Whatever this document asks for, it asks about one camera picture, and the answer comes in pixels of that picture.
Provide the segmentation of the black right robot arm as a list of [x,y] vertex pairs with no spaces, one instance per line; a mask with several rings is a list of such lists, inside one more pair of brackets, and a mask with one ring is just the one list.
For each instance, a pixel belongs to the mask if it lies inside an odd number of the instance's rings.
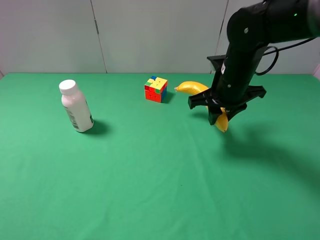
[[231,120],[247,108],[247,102],[265,96],[266,90],[251,86],[250,81],[271,44],[319,35],[318,0],[265,0],[240,8],[227,24],[226,54],[208,57],[215,69],[211,87],[190,96],[189,108],[207,106],[211,125],[223,111]]

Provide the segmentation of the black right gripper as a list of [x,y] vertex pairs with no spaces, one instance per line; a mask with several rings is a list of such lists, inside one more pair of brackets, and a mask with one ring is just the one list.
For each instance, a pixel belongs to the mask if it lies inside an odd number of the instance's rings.
[[252,86],[250,82],[256,71],[254,65],[220,65],[216,70],[211,88],[188,97],[192,110],[205,106],[210,125],[228,126],[229,112],[242,111],[247,102],[263,98],[267,91],[263,86]]

